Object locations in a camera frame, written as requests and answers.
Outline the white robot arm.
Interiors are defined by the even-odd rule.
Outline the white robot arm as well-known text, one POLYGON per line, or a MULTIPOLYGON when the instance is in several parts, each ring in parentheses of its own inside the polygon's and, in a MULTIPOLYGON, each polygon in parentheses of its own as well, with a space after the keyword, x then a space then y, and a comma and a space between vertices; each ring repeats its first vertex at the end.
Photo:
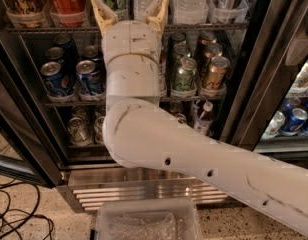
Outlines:
POLYGON ((91 0, 107 69, 104 143, 128 168, 179 172, 308 237, 308 169, 214 140, 159 106, 159 57, 169 0, 144 21, 121 21, 91 0))

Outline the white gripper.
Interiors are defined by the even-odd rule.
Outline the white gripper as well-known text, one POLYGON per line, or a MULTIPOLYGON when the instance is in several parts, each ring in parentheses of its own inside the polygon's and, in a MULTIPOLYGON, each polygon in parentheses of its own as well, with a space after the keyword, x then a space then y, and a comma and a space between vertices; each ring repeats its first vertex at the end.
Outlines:
POLYGON ((169 0, 153 0, 145 10, 146 23, 118 22, 117 14, 102 0, 90 1, 102 35, 105 64, 123 55, 143 55, 159 61, 169 0))

